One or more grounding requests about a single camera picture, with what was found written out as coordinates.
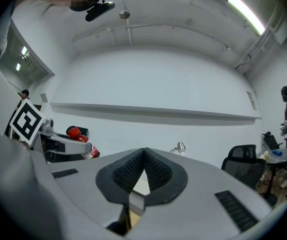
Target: black cap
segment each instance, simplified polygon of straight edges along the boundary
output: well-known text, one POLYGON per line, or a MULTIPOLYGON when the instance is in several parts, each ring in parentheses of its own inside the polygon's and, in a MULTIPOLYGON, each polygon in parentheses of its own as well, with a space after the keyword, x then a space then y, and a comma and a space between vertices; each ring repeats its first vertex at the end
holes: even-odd
POLYGON ((287 101, 287 86, 282 87, 281 96, 282 96, 282 100, 286 102, 287 101))
POLYGON ((25 94, 27 97, 29 96, 29 91, 28 90, 23 90, 23 91, 21 91, 23 94, 25 94))
POLYGON ((281 89, 281 95, 287 96, 287 86, 282 87, 282 89, 281 89))
POLYGON ((82 1, 82 2, 76 2, 73 4, 72 7, 70 7, 71 10, 75 12, 83 12, 91 7, 94 7, 100 0, 89 0, 89 1, 82 1))

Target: pipe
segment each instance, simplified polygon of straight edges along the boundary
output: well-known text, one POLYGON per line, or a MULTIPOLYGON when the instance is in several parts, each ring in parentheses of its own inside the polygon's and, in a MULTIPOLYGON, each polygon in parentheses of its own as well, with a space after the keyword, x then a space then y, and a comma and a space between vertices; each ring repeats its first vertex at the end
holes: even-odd
MULTIPOLYGON (((127 10, 127 0, 123 0, 123 7, 125 10, 127 10)), ((127 24, 127 32, 128 32, 128 39, 129 39, 129 44, 130 46, 133 45, 133 40, 132 40, 132 33, 131 33, 131 30, 130 30, 130 23, 129 23, 129 18, 127 18, 126 20, 126 24, 127 24)))
POLYGON ((264 34, 262 34, 261 36, 258 37, 258 39, 251 45, 251 47, 247 50, 247 52, 244 53, 244 55, 241 57, 241 59, 238 61, 238 63, 233 67, 235 70, 237 67, 239 67, 241 65, 241 62, 244 62, 244 64, 248 64, 248 61, 245 61, 244 58, 246 56, 249 56, 250 51, 255 47, 255 45, 257 45, 259 43, 259 41, 261 43, 259 43, 258 47, 256 50, 254 50, 253 54, 251 57, 254 58, 254 56, 257 54, 257 51, 262 47, 262 42, 264 42, 267 39, 267 36, 270 34, 270 29, 266 29, 264 34))
MULTIPOLYGON (((191 31, 191 30, 188 30, 188 29, 184 29, 184 28, 181 28, 181 27, 176 27, 176 26, 170 26, 170 25, 155 25, 155 24, 152 24, 152 25, 126 25, 126 26, 119 26, 119 27, 114 27, 114 28, 111 28, 111 30, 118 30, 118 29, 124 29, 124 28, 129 28, 129 29, 132 29, 132 28, 143 28, 143 27, 159 27, 159 28, 167 28, 167 29, 174 29, 174 30, 179 30, 179 31, 183 31, 183 32, 186 32, 186 33, 190 33, 190 34, 193 34, 193 35, 196 35, 196 36, 199 36, 199 37, 203 37, 207 40, 210 40, 212 42, 214 42, 215 44, 225 48, 225 49, 229 49, 230 47, 227 48, 227 46, 225 44, 222 44, 221 42, 217 41, 217 40, 214 40, 204 34, 201 34, 201 33, 198 33, 196 31, 191 31)), ((72 43, 76 43, 84 38, 87 38, 87 37, 90 37, 90 36, 93 36, 93 35, 96 35, 96 34, 99 34, 99 33, 102 33, 102 32, 105 32, 106 30, 100 30, 100 31, 96 31, 94 33, 90 33, 90 34, 87 34, 87 35, 84 35, 82 37, 79 37, 75 40, 72 41, 72 43)), ((235 53, 238 57, 241 57, 239 54, 237 54, 234 50, 231 49, 231 51, 233 53, 235 53)))
POLYGON ((257 47, 257 49, 253 52, 252 58, 256 57, 257 53, 260 51, 260 49, 267 43, 269 40, 269 37, 272 35, 272 32, 269 30, 268 34, 264 37, 263 41, 261 42, 260 46, 257 47))
POLYGON ((127 18, 127 31, 128 31, 129 44, 130 44, 130 46, 132 46, 133 40, 132 40, 132 34, 130 31, 130 25, 129 25, 129 19, 128 18, 127 18))
MULTIPOLYGON (((267 42, 267 39, 268 39, 268 37, 269 37, 269 35, 270 35, 270 32, 273 31, 272 28, 271 28, 271 26, 270 26, 270 23, 274 20, 276 14, 277 14, 277 10, 278 10, 278 5, 276 4, 276 5, 274 6, 274 9, 273 9, 273 11, 272 11, 272 14, 271 14, 271 16, 270 16, 270 18, 269 18, 269 20, 268 20, 268 22, 267 22, 267 24, 266 24, 265 31, 268 32, 268 33, 266 34, 266 37, 263 39, 262 43, 260 44, 260 47, 257 48, 257 49, 254 51, 254 55, 251 56, 252 58, 254 58, 254 57, 256 56, 256 54, 258 53, 258 50, 260 50, 260 48, 262 47, 263 43, 266 43, 266 42, 267 42)), ((245 55, 248 54, 248 53, 254 48, 254 46, 260 41, 260 39, 261 39, 261 36, 259 36, 259 37, 257 38, 257 40, 250 46, 250 48, 247 50, 247 52, 245 52, 245 54, 242 56, 242 58, 239 60, 239 62, 238 62, 238 63, 236 64, 236 66, 234 67, 235 69, 240 65, 241 62, 244 62, 244 57, 245 57, 245 55)))
POLYGON ((107 27, 107 31, 110 33, 111 42, 112 42, 113 47, 116 47, 115 40, 114 40, 114 35, 113 35, 113 32, 112 32, 112 28, 111 27, 107 27))

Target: black vent grille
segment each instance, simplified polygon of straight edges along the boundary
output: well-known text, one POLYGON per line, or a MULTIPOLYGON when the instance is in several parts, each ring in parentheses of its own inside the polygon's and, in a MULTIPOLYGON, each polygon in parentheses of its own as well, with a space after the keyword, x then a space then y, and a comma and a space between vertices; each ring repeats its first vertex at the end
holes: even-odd
POLYGON ((130 193, 144 171, 144 153, 133 157, 113 173, 113 181, 130 193))
POLYGON ((170 167, 152 155, 144 156, 144 169, 151 192, 164 186, 173 176, 170 167))
POLYGON ((230 191, 219 192, 215 196, 241 232, 250 229, 258 222, 230 191))
POLYGON ((65 176, 76 174, 76 173, 78 173, 78 171, 76 169, 68 169, 68 170, 61 170, 61 171, 53 172, 52 176, 55 179, 58 179, 58 178, 62 178, 62 177, 65 177, 65 176))

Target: black and white fiducial marker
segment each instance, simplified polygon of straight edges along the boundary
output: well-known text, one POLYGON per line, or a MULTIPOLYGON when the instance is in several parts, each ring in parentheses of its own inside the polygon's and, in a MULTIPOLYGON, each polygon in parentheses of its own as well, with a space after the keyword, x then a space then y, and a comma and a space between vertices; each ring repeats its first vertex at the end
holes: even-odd
POLYGON ((31 145, 44 120, 45 116, 26 98, 14 114, 10 127, 22 141, 31 145))

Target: red object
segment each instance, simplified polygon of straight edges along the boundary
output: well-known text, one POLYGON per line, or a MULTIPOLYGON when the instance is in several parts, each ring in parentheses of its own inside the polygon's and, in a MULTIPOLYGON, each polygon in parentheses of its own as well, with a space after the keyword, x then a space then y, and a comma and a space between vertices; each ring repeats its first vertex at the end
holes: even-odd
POLYGON ((100 156, 100 152, 92 143, 90 142, 89 138, 85 135, 82 135, 81 131, 78 129, 78 127, 72 128, 70 131, 67 132, 70 138, 72 138, 75 141, 78 142, 88 142, 90 143, 92 149, 90 150, 89 154, 91 155, 91 158, 98 158, 100 156))

